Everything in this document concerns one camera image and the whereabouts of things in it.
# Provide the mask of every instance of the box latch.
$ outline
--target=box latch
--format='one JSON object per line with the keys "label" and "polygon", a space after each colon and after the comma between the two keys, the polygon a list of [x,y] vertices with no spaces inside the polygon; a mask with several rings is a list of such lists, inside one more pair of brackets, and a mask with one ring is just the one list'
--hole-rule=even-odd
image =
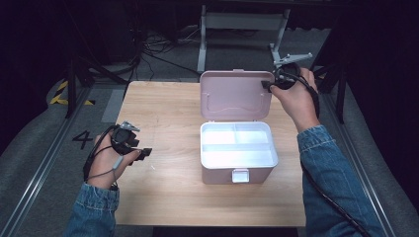
{"label": "box latch", "polygon": [[249,170],[248,169],[234,169],[232,171],[233,183],[249,183]]}

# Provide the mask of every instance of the metal stand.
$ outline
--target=metal stand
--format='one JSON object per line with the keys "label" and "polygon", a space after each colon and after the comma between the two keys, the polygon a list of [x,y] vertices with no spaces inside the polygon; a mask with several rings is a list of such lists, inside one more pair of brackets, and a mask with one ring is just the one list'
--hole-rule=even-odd
{"label": "metal stand", "polygon": [[290,10],[286,10],[284,14],[216,13],[207,12],[207,7],[204,5],[201,13],[201,45],[197,71],[203,73],[206,70],[207,29],[278,31],[277,41],[272,44],[271,52],[274,60],[279,61],[278,49],[287,26],[289,14]]}

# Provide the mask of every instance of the person's right hand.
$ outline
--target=person's right hand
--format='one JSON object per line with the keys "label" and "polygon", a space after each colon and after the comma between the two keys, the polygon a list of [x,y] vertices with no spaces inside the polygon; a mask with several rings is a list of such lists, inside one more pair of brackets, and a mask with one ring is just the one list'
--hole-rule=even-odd
{"label": "person's right hand", "polygon": [[[317,91],[314,83],[314,75],[306,68],[301,68],[300,75]],[[284,110],[293,119],[298,132],[320,124],[315,114],[314,103],[305,86],[296,82],[288,90],[282,90],[277,86],[271,86],[272,94],[277,97]]]}

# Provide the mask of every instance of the cable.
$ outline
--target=cable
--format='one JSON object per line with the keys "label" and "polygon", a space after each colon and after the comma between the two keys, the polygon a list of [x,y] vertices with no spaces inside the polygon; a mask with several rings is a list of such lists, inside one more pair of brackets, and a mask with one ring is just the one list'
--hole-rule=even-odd
{"label": "cable", "polygon": [[201,76],[201,74],[200,74],[200,73],[198,73],[196,70],[193,70],[193,69],[191,69],[191,68],[181,66],[181,65],[176,64],[176,63],[174,63],[174,62],[171,62],[171,61],[165,60],[165,59],[163,59],[163,58],[160,58],[160,57],[154,56],[153,54],[149,54],[149,53],[146,53],[146,52],[145,52],[144,54],[147,54],[147,55],[148,55],[148,56],[150,56],[150,57],[154,57],[154,58],[159,59],[159,60],[161,60],[161,61],[164,61],[164,62],[166,62],[166,63],[169,63],[169,64],[172,64],[172,65],[174,65],[174,66],[177,66],[177,67],[183,68],[183,69],[185,69],[185,70],[188,70],[188,71],[190,71],[190,72],[192,72],[192,73],[194,73],[194,74],[196,74],[196,75],[198,75],[198,76]]}

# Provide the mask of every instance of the denim jacket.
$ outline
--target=denim jacket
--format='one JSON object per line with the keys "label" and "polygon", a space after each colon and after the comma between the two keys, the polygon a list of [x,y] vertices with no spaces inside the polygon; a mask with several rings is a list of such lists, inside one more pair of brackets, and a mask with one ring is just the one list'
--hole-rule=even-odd
{"label": "denim jacket", "polygon": [[84,183],[64,236],[114,236],[115,211],[120,191],[103,190]]}
{"label": "denim jacket", "polygon": [[[371,236],[383,236],[372,204],[366,197],[347,158],[323,125],[297,136],[301,163],[315,183],[356,219]],[[307,236],[361,236],[302,177]],[[113,236],[119,191],[83,184],[73,206],[64,236]]]}
{"label": "denim jacket", "polygon": [[[323,125],[297,136],[301,163],[315,183],[371,236],[383,236],[376,212],[364,193],[348,159]],[[307,236],[362,236],[302,178]]]}

